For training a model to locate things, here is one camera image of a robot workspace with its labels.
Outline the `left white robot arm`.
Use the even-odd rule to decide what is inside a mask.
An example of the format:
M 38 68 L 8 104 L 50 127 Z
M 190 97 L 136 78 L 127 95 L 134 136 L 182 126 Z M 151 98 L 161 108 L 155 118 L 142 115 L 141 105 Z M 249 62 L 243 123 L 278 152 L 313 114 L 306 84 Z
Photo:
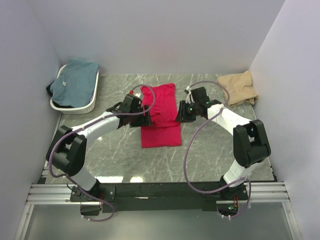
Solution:
M 155 101 L 143 104 L 138 96 L 127 94 L 122 102 L 82 125 L 60 126 L 46 154 L 51 176 L 66 177 L 86 192 L 98 188 L 99 181 L 85 167 L 87 146 L 126 125 L 151 126 L 150 110 L 154 104 Z

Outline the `red t shirt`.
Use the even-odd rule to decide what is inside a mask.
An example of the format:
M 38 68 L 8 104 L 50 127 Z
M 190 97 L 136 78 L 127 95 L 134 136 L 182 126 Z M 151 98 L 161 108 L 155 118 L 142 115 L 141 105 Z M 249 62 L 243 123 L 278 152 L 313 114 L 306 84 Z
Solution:
M 142 126 L 141 147 L 177 147 L 182 144 L 181 124 L 175 119 L 178 115 L 176 104 L 176 85 L 167 83 L 160 86 L 149 88 L 142 86 L 140 88 L 143 99 L 142 104 L 151 106 L 153 97 L 155 104 L 152 105 L 150 119 L 151 126 Z

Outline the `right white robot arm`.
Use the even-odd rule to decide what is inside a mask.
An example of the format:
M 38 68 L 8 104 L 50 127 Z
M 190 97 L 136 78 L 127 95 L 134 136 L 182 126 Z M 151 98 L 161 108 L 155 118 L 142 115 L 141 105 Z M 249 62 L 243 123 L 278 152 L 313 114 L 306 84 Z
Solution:
M 192 123 L 198 116 L 214 122 L 232 135 L 234 161 L 221 181 L 229 188 L 241 185 L 253 169 L 271 154 L 261 120 L 250 120 L 231 111 L 218 100 L 211 100 L 204 87 L 187 87 L 187 98 L 179 102 L 175 121 Z

